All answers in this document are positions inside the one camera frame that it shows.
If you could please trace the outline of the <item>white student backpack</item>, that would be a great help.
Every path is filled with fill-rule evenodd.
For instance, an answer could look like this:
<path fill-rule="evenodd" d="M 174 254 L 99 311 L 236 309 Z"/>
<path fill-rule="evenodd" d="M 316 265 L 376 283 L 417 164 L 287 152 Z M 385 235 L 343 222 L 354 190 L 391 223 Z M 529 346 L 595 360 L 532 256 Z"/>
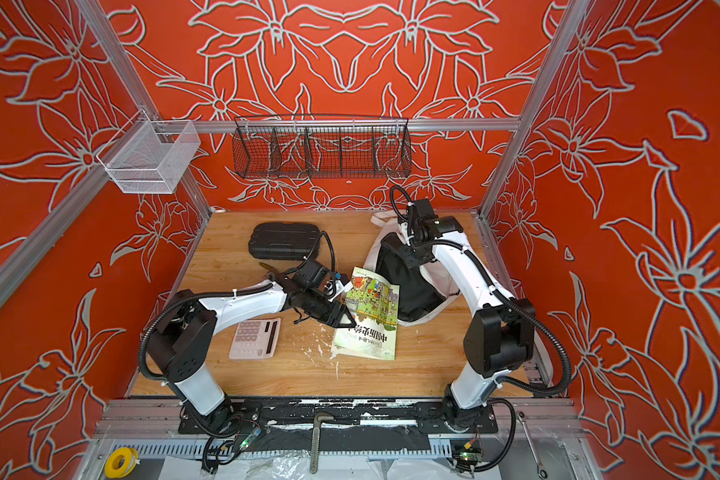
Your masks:
<path fill-rule="evenodd" d="M 399 287 L 398 322 L 427 323 L 460 295 L 453 277 L 440 262 L 408 267 L 395 250 L 402 246 L 402 230 L 393 211 L 376 212 L 371 222 L 380 228 L 363 268 Z"/>

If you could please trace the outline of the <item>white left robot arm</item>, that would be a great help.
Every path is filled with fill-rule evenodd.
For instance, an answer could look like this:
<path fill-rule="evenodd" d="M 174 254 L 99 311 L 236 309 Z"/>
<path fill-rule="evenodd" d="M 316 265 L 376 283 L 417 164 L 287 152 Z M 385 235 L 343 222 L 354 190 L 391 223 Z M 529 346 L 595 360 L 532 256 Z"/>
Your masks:
<path fill-rule="evenodd" d="M 218 435 L 235 412 L 228 396 L 207 367 L 214 337 L 245 321 L 294 310 L 298 322 L 315 320 L 334 329 L 353 329 L 356 320 L 342 300 L 351 286 L 336 270 L 330 236 L 322 231 L 312 248 L 325 241 L 330 265 L 311 252 L 285 271 L 269 268 L 253 286 L 227 292 L 183 290 L 156 315 L 142 334 L 138 369 L 149 380 L 167 385 L 185 411 L 202 428 Z"/>

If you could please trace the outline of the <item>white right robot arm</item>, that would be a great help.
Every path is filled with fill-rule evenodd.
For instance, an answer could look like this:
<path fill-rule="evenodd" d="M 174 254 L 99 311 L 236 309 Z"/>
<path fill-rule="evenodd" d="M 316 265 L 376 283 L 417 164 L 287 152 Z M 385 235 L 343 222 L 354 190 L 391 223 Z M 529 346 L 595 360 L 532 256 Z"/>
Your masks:
<path fill-rule="evenodd" d="M 564 393 L 573 369 L 562 342 L 536 318 L 529 301 L 515 299 L 492 276 L 461 224 L 453 217 L 439 217 L 429 200 L 414 200 L 399 185 L 389 188 L 389 201 L 403 232 L 402 244 L 396 249 L 403 264 L 408 268 L 433 261 L 443 265 L 472 313 L 463 340 L 467 363 L 443 398 L 448 427 L 459 433 L 470 429 L 491 394 L 505 383 L 544 398 Z M 511 376 L 533 357 L 538 333 L 547 337 L 561 361 L 560 379 L 550 387 L 534 386 Z"/>

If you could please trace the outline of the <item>green illustrated book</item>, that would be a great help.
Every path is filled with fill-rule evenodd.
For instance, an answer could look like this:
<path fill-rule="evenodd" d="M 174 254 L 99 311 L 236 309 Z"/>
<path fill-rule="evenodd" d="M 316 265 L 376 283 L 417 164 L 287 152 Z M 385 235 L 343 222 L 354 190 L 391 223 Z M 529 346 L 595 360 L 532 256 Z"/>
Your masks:
<path fill-rule="evenodd" d="M 374 360 L 396 357 L 400 287 L 381 275 L 355 267 L 345 304 L 356 326 L 337 329 L 331 351 Z"/>

